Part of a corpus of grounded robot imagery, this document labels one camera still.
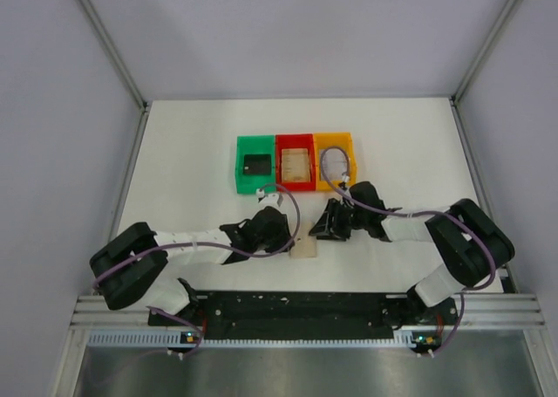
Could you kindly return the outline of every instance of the enclosure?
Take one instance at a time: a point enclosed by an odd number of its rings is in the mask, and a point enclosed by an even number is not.
[[[3,395],[558,394],[555,0],[2,0],[0,12]],[[317,133],[350,133],[357,179],[386,204],[471,198],[514,242],[443,354],[340,342],[136,360],[145,346],[93,344],[158,332],[147,311],[92,296],[97,250],[137,221],[189,231],[253,215],[237,137]],[[295,193],[314,220],[328,195]],[[398,294],[440,260],[432,244],[363,231],[317,250],[192,265],[188,279]]]

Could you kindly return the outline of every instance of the small wooden block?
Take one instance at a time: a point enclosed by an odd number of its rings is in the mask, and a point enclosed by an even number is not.
[[[291,233],[295,232],[296,222],[289,225]],[[291,259],[305,259],[317,256],[316,238],[309,236],[308,233],[314,227],[314,223],[308,220],[302,220],[300,229],[295,239],[295,245],[289,250],[289,257]]]

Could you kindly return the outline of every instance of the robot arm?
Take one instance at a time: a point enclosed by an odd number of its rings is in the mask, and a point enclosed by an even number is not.
[[[349,192],[357,201],[388,210],[368,181],[355,184]],[[401,209],[389,210],[407,214]],[[441,212],[458,218],[471,229],[490,250],[497,268],[514,256],[512,243],[473,201],[460,200]],[[310,235],[318,239],[346,241],[352,229],[365,229],[370,236],[390,243],[411,240],[436,245],[444,263],[407,292],[410,307],[415,313],[438,305],[466,287],[474,287],[490,274],[483,251],[443,215],[386,216],[353,207],[349,201],[330,199]]]
[[[135,223],[91,258],[95,277],[130,255],[164,245],[184,243],[185,247],[153,251],[104,279],[99,291],[108,308],[153,306],[170,314],[182,311],[197,299],[194,290],[182,278],[188,264],[234,264],[248,260],[245,254],[258,250],[271,253],[289,241],[287,216],[278,210],[280,203],[279,194],[266,195],[260,201],[263,208],[252,219],[196,233],[166,233],[152,230],[146,222]]]

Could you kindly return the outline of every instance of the white table surface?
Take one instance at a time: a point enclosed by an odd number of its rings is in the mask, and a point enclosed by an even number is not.
[[[358,179],[387,207],[431,209],[476,201],[447,99],[261,99],[153,102],[119,230],[198,231],[250,218],[255,196],[236,194],[237,135],[351,132]],[[316,221],[329,193],[296,194]],[[282,210],[295,218],[288,198]],[[401,292],[439,264],[429,243],[381,243],[353,231],[347,243],[318,241],[318,256],[283,254],[245,263],[189,265],[196,289]],[[502,292],[497,279],[486,292]]]

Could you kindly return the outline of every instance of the plastic bin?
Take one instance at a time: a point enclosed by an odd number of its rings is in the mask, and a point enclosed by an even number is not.
[[[262,185],[276,181],[276,137],[274,135],[242,136],[236,139],[236,192],[255,195]],[[276,191],[275,187],[265,188]]]
[[[292,171],[283,166],[288,166],[289,161]],[[311,133],[276,136],[276,180],[293,192],[316,190],[316,155]]]
[[[355,154],[352,147],[352,138],[350,133],[314,133],[314,154],[316,161],[316,190],[332,190],[330,185],[323,178],[323,170],[320,168],[320,152],[327,147],[341,147],[347,155],[349,156],[350,163],[350,181],[348,186],[353,185],[357,181],[357,161],[355,160]],[[333,160],[330,160],[330,168],[326,171],[335,174],[331,181],[333,184],[337,185],[341,183],[341,173],[346,170],[344,163],[344,158],[339,160],[339,157],[343,157],[341,152],[335,152],[334,150],[327,153]]]

